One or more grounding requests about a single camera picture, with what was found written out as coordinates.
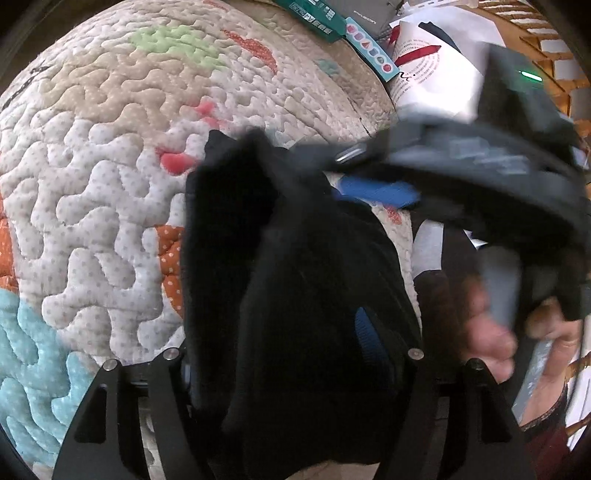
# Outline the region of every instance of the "black fabric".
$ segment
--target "black fabric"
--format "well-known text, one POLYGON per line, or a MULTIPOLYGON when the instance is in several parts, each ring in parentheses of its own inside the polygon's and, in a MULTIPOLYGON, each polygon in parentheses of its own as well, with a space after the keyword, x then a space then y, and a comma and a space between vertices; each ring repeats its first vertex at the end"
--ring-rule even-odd
POLYGON ((261 131, 238 141, 212 131, 187 178, 191 402, 252 479, 379 462, 404 415, 395 400, 411 374, 407 351, 421 347, 394 245, 369 206, 302 168, 313 156, 273 147, 261 131), (390 369, 364 361, 360 308, 390 369))

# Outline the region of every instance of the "white paper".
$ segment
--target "white paper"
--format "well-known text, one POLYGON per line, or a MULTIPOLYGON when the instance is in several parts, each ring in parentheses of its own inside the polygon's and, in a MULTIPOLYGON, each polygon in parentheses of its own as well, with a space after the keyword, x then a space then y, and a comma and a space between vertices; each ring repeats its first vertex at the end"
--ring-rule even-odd
POLYGON ((394 28, 400 21, 413 25, 432 22, 450 36, 462 54, 481 72, 484 71, 482 43, 505 46, 493 21, 458 7, 430 8, 395 20, 390 26, 394 28))
POLYGON ((457 50, 417 25, 403 21, 392 58, 396 61, 427 46, 441 48, 437 53, 399 65, 401 73, 388 83, 397 114, 421 111, 466 122, 474 120, 483 77, 457 50))

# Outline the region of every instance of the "black metal bracket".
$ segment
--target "black metal bracket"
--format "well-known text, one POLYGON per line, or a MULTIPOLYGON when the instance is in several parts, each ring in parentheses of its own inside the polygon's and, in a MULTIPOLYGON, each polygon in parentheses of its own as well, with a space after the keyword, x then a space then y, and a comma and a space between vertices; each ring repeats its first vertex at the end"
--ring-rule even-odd
POLYGON ((168 480, 212 480, 181 374, 184 348, 124 367, 107 360, 68 429, 53 480, 150 480, 138 400, 148 397, 154 434, 168 480))
POLYGON ((441 398, 449 410, 438 480, 536 479, 521 429, 483 361, 469 360, 455 381, 436 378, 425 359, 417 363, 400 437, 374 480, 432 480, 425 469, 441 398))

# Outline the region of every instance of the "hand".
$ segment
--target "hand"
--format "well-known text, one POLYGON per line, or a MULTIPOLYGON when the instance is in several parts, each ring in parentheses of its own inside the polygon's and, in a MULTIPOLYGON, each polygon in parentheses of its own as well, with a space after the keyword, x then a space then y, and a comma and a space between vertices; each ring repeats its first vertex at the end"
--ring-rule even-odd
MULTIPOLYGON (((468 320, 465 325, 464 360, 482 359, 500 383, 513 373, 513 355, 517 349, 515 335, 498 325, 488 312, 488 295, 481 282, 467 282, 468 320)), ((524 425, 549 411, 560 398, 566 369, 577 352, 581 321, 567 322, 556 299, 545 301, 529 316, 526 332, 532 338, 554 340, 544 372, 527 404, 521 424, 524 425)))

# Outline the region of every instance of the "green fabric patch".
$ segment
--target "green fabric patch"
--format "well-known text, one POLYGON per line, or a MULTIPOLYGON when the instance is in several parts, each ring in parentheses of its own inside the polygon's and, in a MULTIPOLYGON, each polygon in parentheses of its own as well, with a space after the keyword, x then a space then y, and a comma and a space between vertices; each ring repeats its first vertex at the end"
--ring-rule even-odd
POLYGON ((130 41, 150 53, 168 53, 181 59, 188 57, 197 65, 211 69, 225 65, 219 60, 220 50, 199 38, 186 25, 142 28, 131 36, 130 41))

